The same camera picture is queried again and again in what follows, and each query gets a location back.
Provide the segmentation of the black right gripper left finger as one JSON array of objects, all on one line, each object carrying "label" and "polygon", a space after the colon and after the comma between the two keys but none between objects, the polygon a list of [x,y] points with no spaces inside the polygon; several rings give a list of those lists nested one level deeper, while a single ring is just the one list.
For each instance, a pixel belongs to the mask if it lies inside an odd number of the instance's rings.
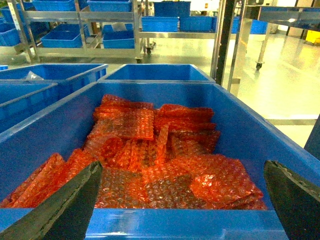
[{"label": "black right gripper left finger", "polygon": [[92,162],[44,202],[0,233],[2,240],[83,240],[103,167]]}]

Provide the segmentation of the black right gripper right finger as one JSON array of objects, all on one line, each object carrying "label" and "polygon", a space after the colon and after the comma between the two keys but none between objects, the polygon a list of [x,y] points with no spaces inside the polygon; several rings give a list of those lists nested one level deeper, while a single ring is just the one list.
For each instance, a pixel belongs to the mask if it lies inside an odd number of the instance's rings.
[{"label": "black right gripper right finger", "polygon": [[290,240],[320,238],[320,187],[278,161],[264,163],[272,206]]}]

